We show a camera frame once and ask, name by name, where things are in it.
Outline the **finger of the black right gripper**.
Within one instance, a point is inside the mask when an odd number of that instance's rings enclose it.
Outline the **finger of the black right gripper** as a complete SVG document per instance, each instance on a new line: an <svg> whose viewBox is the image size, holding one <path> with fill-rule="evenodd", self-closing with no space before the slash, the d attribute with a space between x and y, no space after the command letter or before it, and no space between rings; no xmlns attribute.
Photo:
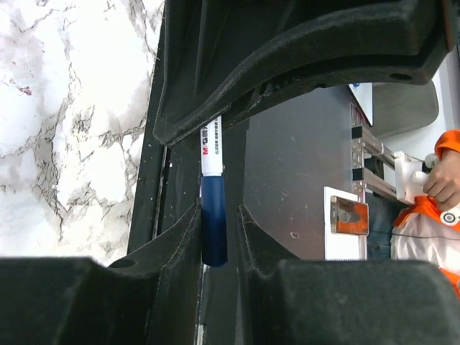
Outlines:
<svg viewBox="0 0 460 345"><path fill-rule="evenodd" d="M153 133L172 146L317 88L423 85L450 51L450 1L166 1Z"/></svg>

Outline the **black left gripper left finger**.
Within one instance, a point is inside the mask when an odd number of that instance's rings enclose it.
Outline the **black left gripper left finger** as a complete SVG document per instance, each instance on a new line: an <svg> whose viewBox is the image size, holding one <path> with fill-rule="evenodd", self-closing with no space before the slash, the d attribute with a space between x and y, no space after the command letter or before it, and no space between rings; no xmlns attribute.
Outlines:
<svg viewBox="0 0 460 345"><path fill-rule="evenodd" d="M201 210L103 267L88 257L1 261L3 344L192 344Z"/></svg>

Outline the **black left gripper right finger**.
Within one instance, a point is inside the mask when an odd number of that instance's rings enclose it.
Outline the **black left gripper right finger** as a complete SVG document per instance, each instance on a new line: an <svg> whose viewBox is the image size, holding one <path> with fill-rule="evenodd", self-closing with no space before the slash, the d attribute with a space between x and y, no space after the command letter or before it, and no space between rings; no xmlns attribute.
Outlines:
<svg viewBox="0 0 460 345"><path fill-rule="evenodd" d="M299 259L237 212L245 344L457 344L459 299L427 262Z"/></svg>

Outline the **blue marker cap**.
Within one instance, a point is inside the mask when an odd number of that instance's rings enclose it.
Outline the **blue marker cap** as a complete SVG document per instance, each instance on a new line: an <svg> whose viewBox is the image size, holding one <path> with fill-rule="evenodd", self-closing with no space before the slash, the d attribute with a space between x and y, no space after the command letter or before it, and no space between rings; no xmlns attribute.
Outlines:
<svg viewBox="0 0 460 345"><path fill-rule="evenodd" d="M201 180L202 261L210 267L228 262L224 178L205 176Z"/></svg>

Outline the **white marker pen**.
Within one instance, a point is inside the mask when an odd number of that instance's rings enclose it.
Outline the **white marker pen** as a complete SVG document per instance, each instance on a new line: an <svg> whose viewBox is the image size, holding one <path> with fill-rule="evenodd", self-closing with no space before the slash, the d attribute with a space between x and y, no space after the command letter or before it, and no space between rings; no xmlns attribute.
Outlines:
<svg viewBox="0 0 460 345"><path fill-rule="evenodd" d="M200 134L202 175L221 176L223 172L221 117L205 125Z"/></svg>

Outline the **orange sleeved operator forearm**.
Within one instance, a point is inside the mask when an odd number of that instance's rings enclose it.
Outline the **orange sleeved operator forearm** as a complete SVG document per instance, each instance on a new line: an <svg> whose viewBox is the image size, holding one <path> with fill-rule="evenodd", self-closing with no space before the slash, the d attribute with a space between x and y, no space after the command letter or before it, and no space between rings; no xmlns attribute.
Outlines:
<svg viewBox="0 0 460 345"><path fill-rule="evenodd" d="M452 129L443 133L435 144L435 153L440 161L445 158L459 160L459 137L458 129Z"/></svg>

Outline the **operator bare hand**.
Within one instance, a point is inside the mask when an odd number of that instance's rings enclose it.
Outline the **operator bare hand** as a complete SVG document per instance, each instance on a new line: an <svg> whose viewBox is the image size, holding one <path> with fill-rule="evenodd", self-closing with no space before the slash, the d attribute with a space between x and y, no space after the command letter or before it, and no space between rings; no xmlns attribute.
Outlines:
<svg viewBox="0 0 460 345"><path fill-rule="evenodd" d="M423 191L432 197L440 211L459 204L459 153L447 150L432 169Z"/></svg>

